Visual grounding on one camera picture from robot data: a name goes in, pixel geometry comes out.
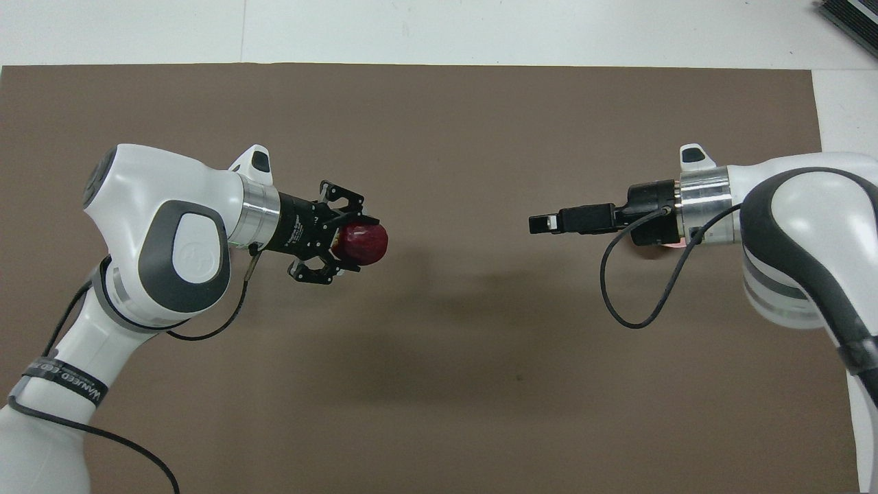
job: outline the apple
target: apple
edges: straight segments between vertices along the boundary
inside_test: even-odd
[[[381,225],[352,222],[339,229],[332,253],[356,265],[377,263],[387,252],[387,230]]]

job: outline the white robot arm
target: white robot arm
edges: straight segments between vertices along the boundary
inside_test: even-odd
[[[532,216],[530,232],[624,230],[638,245],[690,243],[685,255],[693,242],[743,244],[745,293],[753,307],[790,328],[825,327],[855,376],[849,390],[860,487],[878,492],[872,479],[878,437],[878,160],[815,153],[717,167],[701,146],[688,144],[680,148],[680,166],[679,180],[633,185],[622,207],[595,204]],[[712,227],[703,229],[709,222]],[[608,308],[631,328],[651,321],[628,323],[609,302]]]
[[[338,200],[346,204],[333,207]],[[0,409],[0,492],[89,492],[83,431],[96,431],[87,426],[92,414],[138,346],[220,300],[230,280],[229,247],[253,256],[246,290],[263,250],[292,255],[296,281],[327,285],[378,261],[387,245],[359,194],[326,181],[318,200],[279,193],[261,146],[219,171],[120,144],[92,173],[83,207],[109,256],[81,289],[83,308],[68,333],[24,371]],[[323,266],[307,267],[313,258]],[[177,491],[164,464],[138,451],[166,470]]]

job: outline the end effector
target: end effector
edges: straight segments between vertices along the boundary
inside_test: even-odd
[[[680,148],[680,167],[679,180],[629,187],[623,206],[610,202],[588,204],[566,207],[555,214],[531,216],[530,233],[614,233],[657,209],[669,207],[670,214],[633,229],[631,239],[636,245],[688,241],[710,218],[732,206],[732,194],[727,168],[717,167],[698,144]],[[731,216],[720,221],[704,237],[704,242],[734,242],[735,221]]]

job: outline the brown surface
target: brown surface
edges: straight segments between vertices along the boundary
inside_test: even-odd
[[[808,72],[5,67],[0,111],[0,389],[104,255],[80,198],[117,142],[215,168],[259,142],[281,191],[333,180],[390,233],[331,287],[263,256],[231,330],[135,353],[94,423],[187,494],[856,489],[838,358],[749,307],[738,247],[696,251],[635,332],[601,303],[608,237],[527,234],[529,215],[677,177],[683,143],[722,164],[819,150]],[[648,312],[676,255],[618,250],[624,314]],[[96,493],[167,491],[137,454],[86,449]]]

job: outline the black button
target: black button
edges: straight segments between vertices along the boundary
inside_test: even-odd
[[[683,163],[697,163],[706,158],[704,153],[698,148],[683,149],[681,157],[683,158]]]
[[[250,158],[250,164],[253,165],[253,168],[256,168],[259,171],[264,171],[266,173],[270,171],[269,156],[262,151],[253,152],[253,157]]]

